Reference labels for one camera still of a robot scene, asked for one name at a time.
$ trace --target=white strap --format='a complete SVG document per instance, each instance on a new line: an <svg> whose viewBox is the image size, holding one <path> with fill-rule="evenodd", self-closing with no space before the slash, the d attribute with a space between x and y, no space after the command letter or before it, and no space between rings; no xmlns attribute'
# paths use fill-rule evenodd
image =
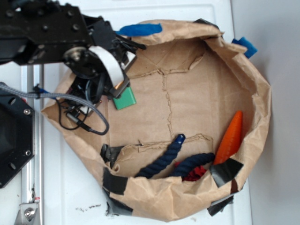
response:
<svg viewBox="0 0 300 225"><path fill-rule="evenodd" d="M105 66L113 87L124 81L122 69L114 56L100 46L91 46L89 50L95 53Z"/></svg>

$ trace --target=blue object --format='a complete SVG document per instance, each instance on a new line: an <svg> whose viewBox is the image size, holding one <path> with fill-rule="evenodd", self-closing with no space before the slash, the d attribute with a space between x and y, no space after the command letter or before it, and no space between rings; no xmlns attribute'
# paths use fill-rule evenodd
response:
<svg viewBox="0 0 300 225"><path fill-rule="evenodd" d="M119 31L116 31L116 33L128 37L137 37L160 33L162 30L163 28L160 24L147 23L125 26L122 27Z"/></svg>
<svg viewBox="0 0 300 225"><path fill-rule="evenodd" d="M245 39L245 37L242 37L240 40L233 39L232 43L246 47L248 50L245 52L245 56L248 59L250 59L258 51L251 42Z"/></svg>
<svg viewBox="0 0 300 225"><path fill-rule="evenodd" d="M186 177L188 173L196 167L212 162L214 159L215 155L213 153L202 153L190 156L182 161L169 177Z"/></svg>
<svg viewBox="0 0 300 225"><path fill-rule="evenodd" d="M146 177L149 179L165 169L177 157L184 139L184 135L178 135L175 141L168 146L168 149L163 156L158 158L152 164L142 168L135 177Z"/></svg>
<svg viewBox="0 0 300 225"><path fill-rule="evenodd" d="M186 137L184 136L184 134L178 135L177 138L175 139L175 143L178 144L183 144L184 140L186 139Z"/></svg>

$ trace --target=orange carrot toy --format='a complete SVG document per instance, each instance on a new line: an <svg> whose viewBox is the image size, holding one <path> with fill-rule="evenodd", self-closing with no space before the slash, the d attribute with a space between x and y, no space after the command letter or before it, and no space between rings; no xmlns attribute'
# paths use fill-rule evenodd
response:
<svg viewBox="0 0 300 225"><path fill-rule="evenodd" d="M238 152L240 148L240 136L242 128L242 111L237 111L234 115L222 142L217 150L214 165L225 162L230 156Z"/></svg>

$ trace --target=brown paper bag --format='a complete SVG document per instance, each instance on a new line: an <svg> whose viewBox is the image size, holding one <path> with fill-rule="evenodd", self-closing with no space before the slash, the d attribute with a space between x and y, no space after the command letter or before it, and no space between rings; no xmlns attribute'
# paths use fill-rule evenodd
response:
<svg viewBox="0 0 300 225"><path fill-rule="evenodd" d="M110 123L106 135L64 130L53 100L43 114L62 132L99 185L107 183L104 187L111 199L126 205L133 216L171 221L242 189L265 144L271 91L243 54L246 48L226 43L216 27L182 21L150 23L160 23L163 32L133 39L147 45L147 50L137 52L127 73L137 104L117 111L103 97L99 110ZM57 92L66 92L74 78L65 75ZM243 167L232 181L218 187L209 170L196 182L165 178L173 164L153 179L134 178L166 151L177 134L187 139L175 161L215 153L237 110L243 111L243 141L231 158ZM73 124L65 117L62 120ZM95 113L86 123L95 130L104 129ZM125 146L112 169L99 154L104 143Z"/></svg>

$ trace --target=metal bracket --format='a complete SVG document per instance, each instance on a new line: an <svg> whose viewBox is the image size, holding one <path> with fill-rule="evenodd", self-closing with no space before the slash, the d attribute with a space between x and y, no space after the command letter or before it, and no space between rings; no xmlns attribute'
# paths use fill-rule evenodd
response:
<svg viewBox="0 0 300 225"><path fill-rule="evenodd" d="M4 188L35 154L34 110L20 97L0 90L0 188Z"/></svg>
<svg viewBox="0 0 300 225"><path fill-rule="evenodd" d="M39 225L40 210L38 203L21 204L15 225Z"/></svg>

